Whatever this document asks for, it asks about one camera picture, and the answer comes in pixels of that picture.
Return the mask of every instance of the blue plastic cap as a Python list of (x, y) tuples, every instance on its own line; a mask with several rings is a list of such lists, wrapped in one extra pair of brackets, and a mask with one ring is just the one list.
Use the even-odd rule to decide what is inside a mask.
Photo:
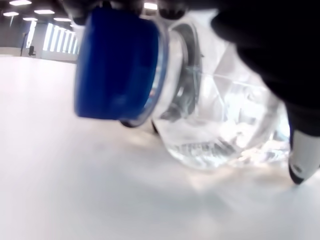
[(77, 61), (76, 114), (106, 120), (136, 119), (155, 78), (158, 34), (152, 21), (124, 11), (94, 9)]

